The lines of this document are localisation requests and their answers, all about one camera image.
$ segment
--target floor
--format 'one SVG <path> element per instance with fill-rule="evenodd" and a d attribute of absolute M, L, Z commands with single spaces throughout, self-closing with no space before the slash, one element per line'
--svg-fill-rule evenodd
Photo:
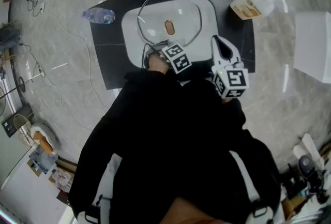
<path fill-rule="evenodd" d="M 101 1 L 105 0 L 45 0 L 45 13 L 37 17 L 27 11 L 26 0 L 13 2 L 12 17 L 22 24 L 22 41 L 31 45 L 46 72 L 46 78 L 36 77 L 27 85 L 24 96 L 60 138 L 60 155 L 72 161 L 78 160 L 91 130 L 115 98 L 115 93 L 107 91 L 103 84 L 89 23 L 80 18 L 82 10 Z M 275 11 L 266 19 L 254 21 L 257 68 L 251 76 L 251 88 L 242 99 L 245 127 L 270 148 L 281 169 L 294 160 L 291 149 L 304 132 L 310 131 L 315 139 L 328 135 L 331 111 L 330 85 L 293 69 L 295 13 L 330 11 L 331 0 L 287 3 L 289 13 Z M 57 18 L 66 30 L 86 41 L 91 55 L 91 81 L 98 95 L 90 85 L 84 42 L 68 35 Z M 283 93 L 286 64 L 290 67 L 290 81 Z M 34 65 L 28 48 L 20 47 L 16 59 L 18 75 L 27 79 Z"/>

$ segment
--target person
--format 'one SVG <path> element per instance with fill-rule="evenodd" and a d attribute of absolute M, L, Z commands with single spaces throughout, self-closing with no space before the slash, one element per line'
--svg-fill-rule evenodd
<path fill-rule="evenodd" d="M 15 28 L 15 21 L 0 24 L 0 50 L 17 47 L 20 42 L 20 30 Z"/>
<path fill-rule="evenodd" d="M 130 72 L 87 139 L 69 193 L 77 217 L 92 204 L 114 153 L 110 223 L 245 223 L 253 206 L 237 152 L 263 203 L 276 211 L 280 179 L 269 149 L 243 130 L 237 99 L 222 100 L 212 82 L 181 86 L 159 56 Z"/>

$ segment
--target white strap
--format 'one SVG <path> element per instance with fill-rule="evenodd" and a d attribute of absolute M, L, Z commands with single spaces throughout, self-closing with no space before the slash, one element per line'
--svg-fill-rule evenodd
<path fill-rule="evenodd" d="M 260 199 L 260 195 L 255 189 L 253 181 L 246 169 L 246 166 L 243 160 L 239 157 L 238 153 L 233 151 L 229 151 L 229 152 L 237 162 L 237 165 L 240 169 L 240 172 L 242 173 L 245 182 L 248 198 L 250 202 L 253 203 L 254 201 Z M 246 224 L 267 224 L 269 220 L 273 219 L 273 217 L 274 217 L 273 210 L 269 206 L 267 206 L 265 208 L 261 208 L 255 212 L 250 213 L 246 220 Z"/>
<path fill-rule="evenodd" d="M 310 134 L 305 133 L 304 137 L 302 138 L 302 142 L 304 143 L 305 147 L 309 151 L 313 161 L 315 164 L 320 168 L 320 170 L 325 170 L 325 163 L 324 159 L 321 157 L 319 151 L 316 148 L 314 141 Z"/>
<path fill-rule="evenodd" d="M 113 154 L 110 159 L 106 171 L 108 173 L 108 177 L 105 177 L 104 183 L 101 186 L 102 190 L 102 198 L 100 201 L 100 222 L 101 224 L 109 224 L 109 215 L 110 215 L 110 199 L 113 198 L 113 185 L 114 185 L 114 177 L 118 170 L 119 165 L 121 164 L 122 158 L 117 154 Z"/>
<path fill-rule="evenodd" d="M 248 193 L 248 198 L 251 203 L 253 203 L 255 200 L 260 199 L 259 193 L 254 187 L 254 184 L 252 182 L 252 179 L 249 176 L 249 173 L 246 169 L 246 166 L 243 162 L 243 160 L 239 157 L 237 152 L 229 151 L 232 155 L 232 157 L 235 159 L 237 162 L 237 165 L 240 169 L 240 172 L 242 173 L 242 176 L 244 178 L 244 182 L 246 185 L 247 193 Z"/>

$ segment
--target white sink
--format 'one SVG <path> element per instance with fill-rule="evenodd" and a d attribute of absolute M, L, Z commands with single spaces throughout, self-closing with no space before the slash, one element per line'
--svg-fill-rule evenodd
<path fill-rule="evenodd" d="M 192 0 L 198 5 L 202 17 L 202 29 L 196 39 L 185 47 L 187 56 L 191 62 L 205 61 L 212 57 L 212 36 L 218 35 L 215 9 L 209 0 Z M 159 10 L 171 8 L 171 1 L 152 4 L 144 7 L 151 14 Z M 137 23 L 137 15 L 140 8 L 128 11 L 122 19 L 122 30 L 126 50 L 130 61 L 137 67 L 141 67 L 142 53 L 146 40 L 142 37 Z"/>

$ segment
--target detergent bottle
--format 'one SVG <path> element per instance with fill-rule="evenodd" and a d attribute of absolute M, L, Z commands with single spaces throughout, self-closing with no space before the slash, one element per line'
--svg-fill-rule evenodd
<path fill-rule="evenodd" d="M 283 0 L 234 0 L 230 7 L 243 20 L 266 17 L 275 9 L 275 5 Z"/>

